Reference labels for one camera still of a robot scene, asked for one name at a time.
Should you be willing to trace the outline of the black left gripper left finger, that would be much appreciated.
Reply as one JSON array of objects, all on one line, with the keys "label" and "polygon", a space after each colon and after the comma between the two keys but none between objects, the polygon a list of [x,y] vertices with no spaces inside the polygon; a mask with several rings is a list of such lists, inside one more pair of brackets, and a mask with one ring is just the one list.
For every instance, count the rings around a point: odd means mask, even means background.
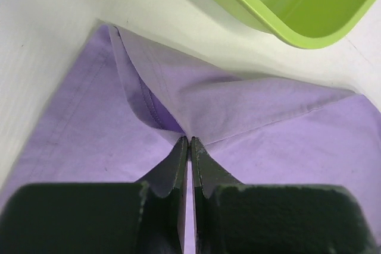
[{"label": "black left gripper left finger", "polygon": [[1,213],[2,253],[183,253],[188,141],[133,183],[35,183]]}]

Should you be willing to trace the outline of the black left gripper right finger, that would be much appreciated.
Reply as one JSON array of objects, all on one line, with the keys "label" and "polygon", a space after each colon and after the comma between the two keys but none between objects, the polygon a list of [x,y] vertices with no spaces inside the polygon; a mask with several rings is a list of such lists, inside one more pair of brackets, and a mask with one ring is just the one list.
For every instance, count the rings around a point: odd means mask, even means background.
[{"label": "black left gripper right finger", "polygon": [[197,253],[377,253],[353,195],[326,184],[244,184],[190,141]]}]

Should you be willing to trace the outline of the purple t shirt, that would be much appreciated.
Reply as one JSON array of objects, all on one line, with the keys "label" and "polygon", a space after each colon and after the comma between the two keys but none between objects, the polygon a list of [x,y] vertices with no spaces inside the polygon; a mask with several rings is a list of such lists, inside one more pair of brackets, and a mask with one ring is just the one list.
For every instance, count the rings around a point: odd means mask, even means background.
[{"label": "purple t shirt", "polygon": [[380,252],[380,112],[364,96],[244,80],[118,27],[89,39],[15,162],[1,213],[35,183],[133,183],[188,141],[184,251],[195,243],[190,143],[244,184],[341,186]]}]

